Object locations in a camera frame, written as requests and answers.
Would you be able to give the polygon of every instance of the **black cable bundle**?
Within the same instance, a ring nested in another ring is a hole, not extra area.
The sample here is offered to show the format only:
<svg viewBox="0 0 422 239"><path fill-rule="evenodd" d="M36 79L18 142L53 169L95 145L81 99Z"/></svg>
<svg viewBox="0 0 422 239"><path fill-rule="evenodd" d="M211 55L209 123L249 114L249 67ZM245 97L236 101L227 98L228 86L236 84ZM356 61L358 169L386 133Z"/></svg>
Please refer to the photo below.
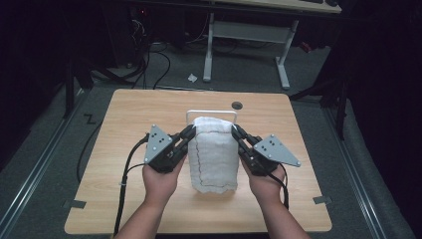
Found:
<svg viewBox="0 0 422 239"><path fill-rule="evenodd" d="M130 172L131 169L133 169L133 167L129 168L130 165L130 161L133 157L133 154L136 152L136 150L143 145L145 142L148 141L149 138L149 133L146 134L146 136L141 139L134 147L133 149L130 151L130 154L127 158L126 161L126 165L124 166L124 172L123 172L123 177L121 178L121 184L120 184L120 197L119 197L119 202L118 202L118 211L117 211L117 217L115 218L115 225L114 225L114 236L117 234L118 232L118 228L120 226L120 219L121 219L121 214L123 212L123 206L124 206L124 197L126 194L126 184L127 184L127 174Z"/></svg>

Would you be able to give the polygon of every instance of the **hand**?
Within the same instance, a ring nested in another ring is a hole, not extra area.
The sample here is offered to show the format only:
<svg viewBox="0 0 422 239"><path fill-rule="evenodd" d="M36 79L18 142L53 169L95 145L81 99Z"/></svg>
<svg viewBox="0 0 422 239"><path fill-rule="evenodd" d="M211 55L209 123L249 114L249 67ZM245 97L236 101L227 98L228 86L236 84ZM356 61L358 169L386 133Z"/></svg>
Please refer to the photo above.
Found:
<svg viewBox="0 0 422 239"><path fill-rule="evenodd" d="M248 166L245 164L243 160L242 165L245 168L246 173L249 176L249 186L251 187L252 193L254 193L255 197L257 198L260 204L270 204L273 202L281 202L280 197L280 190L281 185L273 178L269 176L255 176L251 173ZM274 170L273 175L278 177L280 180L285 179L285 172L283 171L281 166L278 166L276 170Z"/></svg>
<svg viewBox="0 0 422 239"><path fill-rule="evenodd" d="M183 157L172 172L159 173L146 165L142 169L143 184L145 185L144 203L164 207L177 187L177 178L182 169Z"/></svg>

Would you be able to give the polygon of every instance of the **metal plate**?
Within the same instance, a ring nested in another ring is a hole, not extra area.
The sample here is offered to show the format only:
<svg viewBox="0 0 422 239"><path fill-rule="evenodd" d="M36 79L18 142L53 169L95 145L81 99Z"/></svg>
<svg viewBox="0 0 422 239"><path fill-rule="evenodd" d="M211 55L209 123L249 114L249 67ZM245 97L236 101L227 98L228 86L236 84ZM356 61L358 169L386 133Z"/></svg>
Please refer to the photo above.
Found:
<svg viewBox="0 0 422 239"><path fill-rule="evenodd" d="M291 166L301 166L301 162L273 134L255 144L254 150L268 160Z"/></svg>
<svg viewBox="0 0 422 239"><path fill-rule="evenodd" d="M159 153L161 153L167 146L171 144L173 139L167 135L161 128L153 124L149 133L148 145L146 146L146 153L144 162L149 163Z"/></svg>

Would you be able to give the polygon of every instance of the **wooden table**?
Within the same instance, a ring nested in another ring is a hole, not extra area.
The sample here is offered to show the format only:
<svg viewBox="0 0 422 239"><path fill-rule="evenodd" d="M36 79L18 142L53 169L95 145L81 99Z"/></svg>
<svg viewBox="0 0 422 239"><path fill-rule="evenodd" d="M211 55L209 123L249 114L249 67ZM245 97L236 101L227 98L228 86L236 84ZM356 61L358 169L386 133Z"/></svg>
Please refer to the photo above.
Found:
<svg viewBox="0 0 422 239"><path fill-rule="evenodd" d="M282 8L289 10L320 12L320 13L340 13L339 6L331 7L325 2L313 3L300 0L213 0L215 2L245 4L260 7Z"/></svg>
<svg viewBox="0 0 422 239"><path fill-rule="evenodd" d="M289 98L281 94L173 92L117 90L105 115L76 200L84 209L72 208L65 230L70 234L112 233L117 213L119 183L127 155L156 123L167 133L186 127L188 110L232 111L240 102L237 123L262 138L274 133L301 161L299 168L286 166L289 175L291 212L307 231L327 231L331 222L305 148ZM145 147L138 149L132 164L142 162ZM261 210L250 191L242 166L238 189L223 194L196 191L190 180L188 160L179 176L177 190L162 217L159 233L247 233L267 231ZM141 168L130 172L121 225L144 197Z"/></svg>
<svg viewBox="0 0 422 239"><path fill-rule="evenodd" d="M248 5L255 7L280 8L287 10L300 10L318 13L341 12L341 8L300 0L213 0L214 2ZM260 42L278 43L283 45L281 55L275 60L279 72L280 82L284 90L290 88L288 75L285 68L285 60L297 32L299 20L295 19L291 27L275 27L256 24L237 23L232 21L214 21L214 14L209 16L208 47L205 56L203 81L210 82L213 63L213 39L214 37L231 38L239 40L252 40Z"/></svg>

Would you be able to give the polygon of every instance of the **tabletop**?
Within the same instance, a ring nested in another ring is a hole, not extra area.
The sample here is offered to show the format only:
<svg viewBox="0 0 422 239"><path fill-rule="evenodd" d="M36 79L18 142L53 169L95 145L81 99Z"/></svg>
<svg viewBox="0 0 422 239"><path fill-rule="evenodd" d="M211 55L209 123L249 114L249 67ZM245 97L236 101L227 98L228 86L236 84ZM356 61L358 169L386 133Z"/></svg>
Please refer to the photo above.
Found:
<svg viewBox="0 0 422 239"><path fill-rule="evenodd" d="M119 183L127 156L153 124L174 134L186 127L187 111L234 111L234 102L243 105L240 110L236 110L237 124L251 135L262 138L275 134L302 163L301 167L286 166L292 214L307 231L328 231L331 228L329 215L323 203L315 204L313 200L321 196L321 192L286 95L117 90L112 96L75 197L75 200L87 204L83 209L71 209L65 225L66 232L112 233L118 207ZM142 163L144 154L145 146L142 146L133 156L131 164ZM191 185L189 170L186 159L179 175L178 187L165 208L158 233L267 231L242 166L238 170L238 189L223 194L196 191ZM128 175L121 225L140 205L144 193L139 167Z"/></svg>
<svg viewBox="0 0 422 239"><path fill-rule="evenodd" d="M300 11L321 12L321 13L340 13L339 6L331 7L325 2L313 3L301 0L214 0L215 2L244 4L260 7L282 8Z"/></svg>

